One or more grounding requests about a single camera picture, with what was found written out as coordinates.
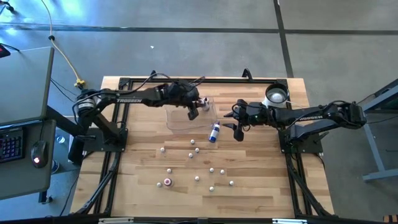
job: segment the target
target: concrete floor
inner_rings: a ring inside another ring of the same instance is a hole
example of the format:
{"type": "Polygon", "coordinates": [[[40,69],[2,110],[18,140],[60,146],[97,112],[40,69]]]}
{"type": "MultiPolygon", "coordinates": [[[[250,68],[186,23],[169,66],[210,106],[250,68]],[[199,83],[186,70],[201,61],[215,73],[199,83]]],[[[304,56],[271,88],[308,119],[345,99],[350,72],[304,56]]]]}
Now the concrete floor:
{"type": "MultiPolygon", "coordinates": [[[[45,2],[53,23],[62,26],[278,28],[273,0],[45,2]]],[[[393,0],[279,2],[286,29],[398,30],[398,2],[393,0]]],[[[30,24],[30,30],[0,29],[0,42],[20,49],[50,46],[49,32],[35,30],[34,24],[49,23],[40,0],[10,3],[18,14],[3,10],[0,22],[30,24]]],[[[180,76],[238,77],[247,67],[256,77],[287,76],[279,34],[55,31],[54,36],[89,88],[99,88],[104,75],[148,75],[152,70],[180,76]]],[[[397,35],[289,34],[287,45],[294,77],[305,79],[311,105],[359,101],[398,77],[397,35]]],[[[75,77],[59,53],[52,77],[73,89],[75,77]]],[[[49,104],[65,115],[72,113],[71,103],[53,86],[49,104]]],[[[398,153],[385,151],[396,148],[396,140],[386,138],[396,128],[397,120],[372,125],[388,168],[398,166],[398,153]]],[[[398,213],[397,177],[368,184],[361,180],[363,174],[376,171],[362,129],[333,130],[322,144],[337,215],[380,221],[383,215],[398,213]]],[[[62,153],[62,149],[55,150],[56,155],[62,153]]],[[[37,194],[0,201],[0,220],[59,215],[73,176],[76,172],[52,178],[49,191],[55,201],[51,204],[37,205],[37,194]],[[21,210],[14,211],[10,205],[29,212],[22,216],[21,210]]]]}

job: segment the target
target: black mouse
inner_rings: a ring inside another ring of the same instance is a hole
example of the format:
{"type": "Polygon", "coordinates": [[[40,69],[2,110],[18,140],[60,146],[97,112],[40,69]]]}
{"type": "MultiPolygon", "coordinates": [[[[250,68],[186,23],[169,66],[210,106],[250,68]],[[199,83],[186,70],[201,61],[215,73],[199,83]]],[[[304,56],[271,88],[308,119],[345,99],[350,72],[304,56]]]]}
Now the black mouse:
{"type": "Polygon", "coordinates": [[[48,163],[49,150],[46,148],[46,145],[45,141],[37,141],[30,150],[30,158],[32,159],[33,166],[36,168],[43,168],[48,163]]]}

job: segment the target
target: glue stick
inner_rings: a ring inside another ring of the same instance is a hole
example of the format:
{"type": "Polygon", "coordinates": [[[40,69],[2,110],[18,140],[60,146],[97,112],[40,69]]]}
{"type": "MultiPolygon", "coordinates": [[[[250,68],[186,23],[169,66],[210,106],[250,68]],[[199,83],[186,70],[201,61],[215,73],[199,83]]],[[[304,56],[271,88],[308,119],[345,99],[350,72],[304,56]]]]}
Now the glue stick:
{"type": "Polygon", "coordinates": [[[209,142],[216,142],[218,133],[220,132],[220,122],[217,121],[217,123],[214,124],[213,130],[211,131],[209,142]]]}

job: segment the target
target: wooden tabletop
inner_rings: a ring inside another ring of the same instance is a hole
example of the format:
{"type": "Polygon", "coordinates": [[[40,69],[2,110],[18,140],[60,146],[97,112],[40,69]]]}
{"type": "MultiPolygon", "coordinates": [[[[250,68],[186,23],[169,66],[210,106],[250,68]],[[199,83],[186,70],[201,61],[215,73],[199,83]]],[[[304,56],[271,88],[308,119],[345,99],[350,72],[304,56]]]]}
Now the wooden tabletop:
{"type": "MultiPolygon", "coordinates": [[[[102,88],[116,89],[119,79],[104,77],[102,88]]],[[[308,106],[303,79],[288,78],[287,81],[291,101],[303,107],[308,106]]],[[[232,118],[226,119],[223,115],[231,111],[236,100],[262,101],[267,86],[202,83],[198,90],[202,97],[209,96],[214,100],[215,112],[221,123],[233,123],[232,118]]],[[[209,131],[171,131],[167,127],[164,107],[131,105],[129,111],[129,137],[119,167],[112,216],[294,216],[285,157],[280,153],[274,128],[252,127],[245,133],[244,141],[237,142],[233,139],[231,129],[221,127],[217,142],[212,144],[208,141],[209,131]],[[191,139],[196,140],[194,145],[190,144],[191,139]],[[160,152],[161,147],[165,148],[165,153],[160,152]],[[196,147],[200,148],[198,154],[194,152],[196,147]],[[188,157],[190,152],[194,154],[192,159],[188,157]],[[210,167],[215,169],[212,174],[209,173],[210,167]],[[168,168],[172,169],[171,174],[167,173],[168,168]],[[220,174],[221,169],[225,170],[225,174],[220,174]],[[165,178],[171,178],[173,186],[158,188],[156,183],[163,182],[165,178]],[[233,187],[229,186],[230,180],[234,182],[233,187]],[[215,188],[213,192],[209,191],[210,186],[215,188]]],[[[110,120],[112,112],[113,106],[109,106],[103,114],[110,120]]],[[[71,212],[81,208],[97,188],[103,157],[103,152],[95,152],[83,161],[71,212]]],[[[333,213],[321,161],[312,154],[303,154],[302,157],[309,189],[325,209],[333,213]]],[[[304,211],[300,190],[298,195],[300,207],[304,211]]]]}

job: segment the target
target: keyboard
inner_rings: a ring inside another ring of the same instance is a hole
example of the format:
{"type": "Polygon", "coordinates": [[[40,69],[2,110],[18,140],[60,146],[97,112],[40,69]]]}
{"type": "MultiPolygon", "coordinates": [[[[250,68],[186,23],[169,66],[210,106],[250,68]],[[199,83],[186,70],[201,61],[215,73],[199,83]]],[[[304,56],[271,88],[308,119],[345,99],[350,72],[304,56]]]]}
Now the keyboard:
{"type": "Polygon", "coordinates": [[[23,133],[22,128],[0,130],[0,163],[24,157],[23,133]]]}

